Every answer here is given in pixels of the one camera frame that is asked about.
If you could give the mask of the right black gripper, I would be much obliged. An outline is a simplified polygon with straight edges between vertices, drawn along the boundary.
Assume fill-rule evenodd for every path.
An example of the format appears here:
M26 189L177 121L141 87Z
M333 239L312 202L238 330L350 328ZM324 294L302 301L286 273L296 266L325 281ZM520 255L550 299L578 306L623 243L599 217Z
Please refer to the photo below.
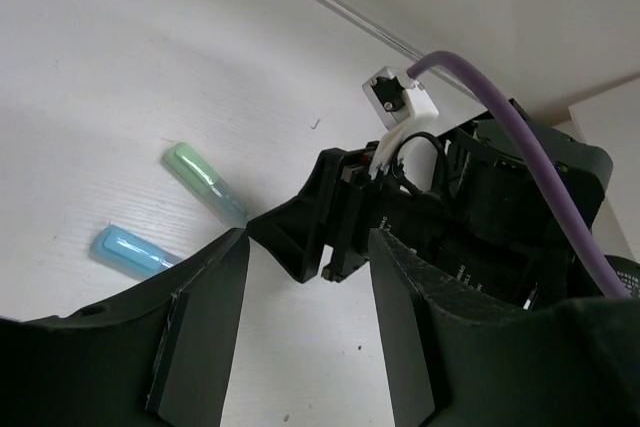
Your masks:
M436 154L420 189L399 159L371 178L366 153L340 169L338 230L323 277L339 282L370 257L379 229L419 258L491 297L548 306L599 288L579 260L535 180L498 123L481 116L440 136L412 135Z

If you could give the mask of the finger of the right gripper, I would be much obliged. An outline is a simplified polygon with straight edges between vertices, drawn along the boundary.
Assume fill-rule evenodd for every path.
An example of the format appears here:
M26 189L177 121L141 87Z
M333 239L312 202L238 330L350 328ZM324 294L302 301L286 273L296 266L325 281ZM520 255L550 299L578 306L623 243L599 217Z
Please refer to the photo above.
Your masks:
M324 247L346 205L347 184L341 175L349 160L346 150L322 151L296 196L247 225L249 237L297 282L318 274Z

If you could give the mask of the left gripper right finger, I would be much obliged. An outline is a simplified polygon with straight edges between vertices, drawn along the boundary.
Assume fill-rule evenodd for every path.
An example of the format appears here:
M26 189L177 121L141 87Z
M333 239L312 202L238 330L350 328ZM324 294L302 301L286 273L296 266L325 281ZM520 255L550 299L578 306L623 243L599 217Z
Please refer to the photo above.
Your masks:
M399 426L635 426L639 303L528 311L461 283L391 234L370 270Z

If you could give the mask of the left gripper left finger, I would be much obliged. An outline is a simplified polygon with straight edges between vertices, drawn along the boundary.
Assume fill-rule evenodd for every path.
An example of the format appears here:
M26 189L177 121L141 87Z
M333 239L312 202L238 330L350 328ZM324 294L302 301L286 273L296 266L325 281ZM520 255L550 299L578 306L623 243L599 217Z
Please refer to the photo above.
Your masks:
M5 426L217 426L249 260L232 229L72 315L1 323Z

